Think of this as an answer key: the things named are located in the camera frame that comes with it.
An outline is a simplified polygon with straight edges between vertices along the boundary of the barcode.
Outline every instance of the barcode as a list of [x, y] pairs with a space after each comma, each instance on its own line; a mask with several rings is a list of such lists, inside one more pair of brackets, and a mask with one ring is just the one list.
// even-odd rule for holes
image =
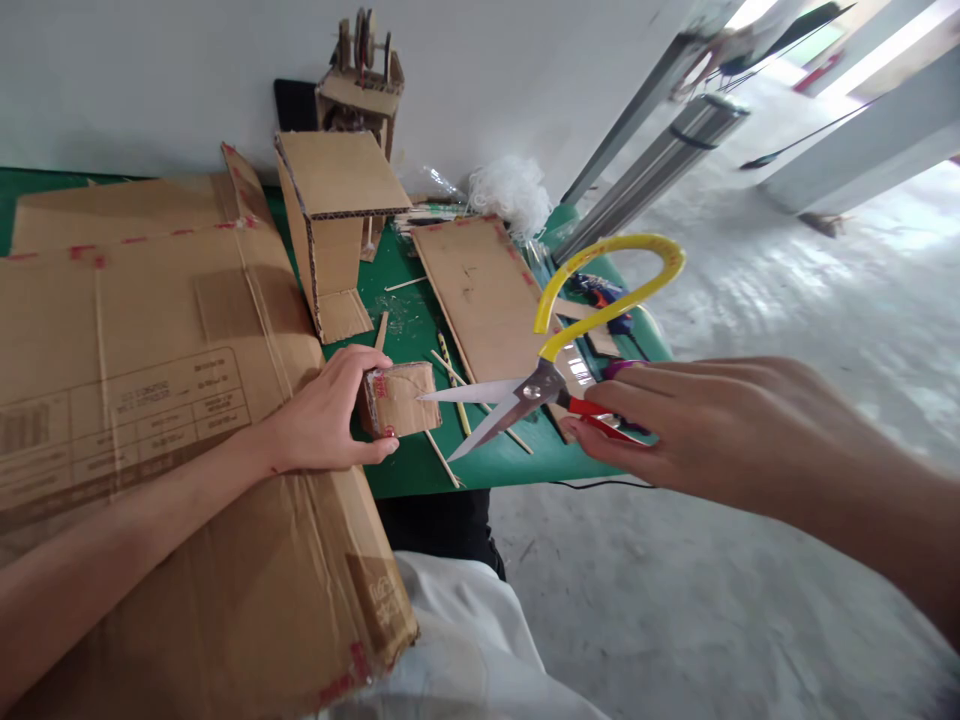
[[50, 441], [50, 406], [46, 403], [0, 412], [0, 455], [29, 450]]

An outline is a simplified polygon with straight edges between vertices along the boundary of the green tabletop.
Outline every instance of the green tabletop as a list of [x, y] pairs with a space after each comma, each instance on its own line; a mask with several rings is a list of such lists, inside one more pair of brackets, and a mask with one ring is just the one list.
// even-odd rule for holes
[[[0, 254], [6, 255], [10, 250], [18, 196], [83, 187], [87, 185], [88, 178], [98, 184], [123, 181], [123, 178], [115, 176], [0, 169]], [[270, 210], [287, 247], [290, 261], [295, 265], [280, 190], [267, 188], [266, 194]], [[551, 244], [553, 242], [551, 238], [556, 235], [551, 233], [551, 230], [575, 217], [576, 211], [572, 208], [564, 206], [558, 208], [547, 225], [545, 242]], [[385, 287], [413, 280], [425, 274], [420, 261], [409, 257], [409, 249], [409, 243], [399, 238], [392, 229], [385, 231], [375, 262], [360, 263], [360, 297], [373, 318], [375, 327], [379, 323], [381, 313], [385, 310], [390, 312], [384, 351], [394, 362], [432, 360], [430, 350], [439, 350], [437, 344], [439, 327], [447, 336], [450, 351], [454, 353], [454, 366], [461, 375], [464, 375], [463, 366], [456, 357], [456, 346], [451, 341], [450, 330], [430, 283], [424, 281], [390, 293], [384, 292]], [[609, 258], [594, 260], [587, 270], [613, 282], [622, 282]], [[646, 355], [651, 360], [669, 359], [669, 351], [645, 314], [639, 311], [634, 311], [633, 314], [634, 335]], [[324, 346], [324, 354], [329, 357], [337, 348], [349, 343], [372, 345], [375, 332]], [[616, 340], [625, 358], [637, 357], [638, 353], [632, 343], [619, 337]], [[589, 364], [596, 375], [606, 365], [606, 361], [590, 358]], [[448, 387], [446, 373], [439, 368], [436, 370], [436, 381], [438, 389]], [[448, 456], [463, 440], [463, 433], [454, 404], [441, 403], [441, 413], [443, 425], [432, 433], [441, 451]], [[484, 418], [484, 412], [474, 405], [467, 405], [467, 415], [473, 427], [476, 427]], [[506, 436], [491, 441], [454, 463], [454, 472], [467, 488], [475, 490], [619, 473], [614, 468], [591, 460], [577, 445], [565, 445], [544, 411], [534, 413], [531, 417], [517, 423], [514, 430], [534, 450], [534, 454], [528, 455]], [[359, 436], [363, 433], [359, 428], [355, 428], [355, 434]], [[403, 438], [400, 449], [396, 453], [382, 465], [366, 467], [365, 471], [376, 497], [453, 490], [440, 461], [422, 433]]]

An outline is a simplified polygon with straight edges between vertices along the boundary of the concrete floor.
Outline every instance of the concrete floor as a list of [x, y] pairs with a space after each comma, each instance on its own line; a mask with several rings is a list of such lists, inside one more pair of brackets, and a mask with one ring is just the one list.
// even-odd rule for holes
[[[764, 75], [736, 94], [755, 116], [630, 228], [687, 250], [681, 278], [648, 305], [675, 355], [797, 357], [898, 441], [957, 468], [960, 168], [857, 208], [831, 240], [753, 187], [779, 164], [736, 168], [844, 108]], [[658, 110], [601, 192], [676, 111]], [[635, 286], [657, 262], [624, 257], [624, 279]], [[616, 486], [501, 489], [492, 505], [548, 672], [612, 717], [939, 716], [953, 653], [883, 579], [792, 528]]]

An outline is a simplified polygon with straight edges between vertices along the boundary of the wooden stick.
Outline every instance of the wooden stick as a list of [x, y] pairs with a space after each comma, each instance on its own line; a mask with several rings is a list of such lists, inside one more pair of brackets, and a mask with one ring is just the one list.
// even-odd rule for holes
[[383, 351], [383, 343], [387, 339], [387, 320], [389, 319], [389, 311], [385, 311], [383, 315], [380, 316], [380, 328], [377, 330], [377, 342], [375, 342], [373, 345], [377, 350]]
[[[436, 351], [436, 350], [431, 350], [430, 352], [433, 353], [433, 356], [437, 359], [437, 362], [440, 363], [441, 365], [443, 365], [443, 367], [445, 367], [445, 368], [447, 369], [447, 371], [457, 379], [457, 382], [458, 382], [458, 383], [460, 383], [461, 385], [469, 385], [469, 384], [470, 384], [470, 383], [468, 383], [468, 382], [464, 382], [464, 381], [463, 381], [463, 378], [460, 377], [459, 375], [457, 375], [457, 371], [453, 369], [453, 366], [452, 366], [452, 365], [449, 365], [448, 363], [445, 363], [445, 362], [443, 361], [443, 358], [440, 357], [439, 355], [437, 355], [437, 351]], [[490, 414], [491, 412], [493, 412], [493, 410], [490, 409], [490, 406], [487, 405], [486, 403], [477, 403], [477, 405], [479, 405], [479, 406], [482, 407], [484, 410], [486, 410], [486, 411], [487, 411], [487, 414]], [[513, 438], [514, 442], [516, 442], [517, 445], [519, 445], [519, 446], [522, 447], [524, 450], [526, 450], [528, 455], [533, 455], [533, 450], [530, 448], [530, 446], [527, 445], [527, 444], [526, 444], [523, 440], [521, 440], [519, 437], [517, 437], [517, 434], [516, 434], [513, 430], [511, 430], [510, 428], [507, 428], [506, 433], [507, 433], [507, 435], [509, 435], [510, 437]]]
[[[440, 343], [440, 355], [449, 363], [450, 353], [447, 351], [447, 340], [440, 330], [437, 330], [437, 342]], [[450, 381], [450, 387], [457, 386], [457, 379], [453, 377], [453, 373], [449, 370], [447, 370], [447, 379]], [[463, 434], [470, 437], [470, 433], [473, 431], [470, 429], [470, 421], [467, 419], [467, 410], [463, 407], [463, 403], [457, 403], [457, 414], [460, 416], [460, 427], [463, 428]]]
[[450, 469], [450, 466], [447, 464], [446, 458], [443, 457], [443, 453], [440, 452], [440, 448], [437, 447], [437, 441], [433, 439], [433, 435], [430, 434], [429, 430], [424, 430], [427, 434], [427, 440], [430, 441], [430, 444], [433, 445], [433, 451], [437, 454], [437, 457], [440, 458], [440, 462], [443, 463], [443, 469], [447, 471], [447, 477], [450, 478], [450, 482], [453, 483], [453, 486], [460, 489], [460, 486], [463, 484], [460, 482], [460, 479], [453, 474], [453, 470]]
[[427, 279], [427, 276], [424, 275], [422, 278], [417, 278], [416, 280], [407, 280], [407, 282], [405, 283], [400, 283], [399, 285], [393, 285], [391, 287], [384, 288], [383, 291], [390, 292], [391, 290], [396, 290], [398, 288], [406, 287], [407, 285], [413, 285], [414, 283], [423, 282], [426, 279]]

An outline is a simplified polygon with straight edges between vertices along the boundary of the metal cylinder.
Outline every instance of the metal cylinder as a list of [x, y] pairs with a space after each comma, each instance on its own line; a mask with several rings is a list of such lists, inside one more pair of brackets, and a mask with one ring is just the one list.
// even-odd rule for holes
[[708, 93], [691, 101], [554, 250], [553, 261], [559, 267], [588, 245], [615, 235], [749, 114], [729, 95]]

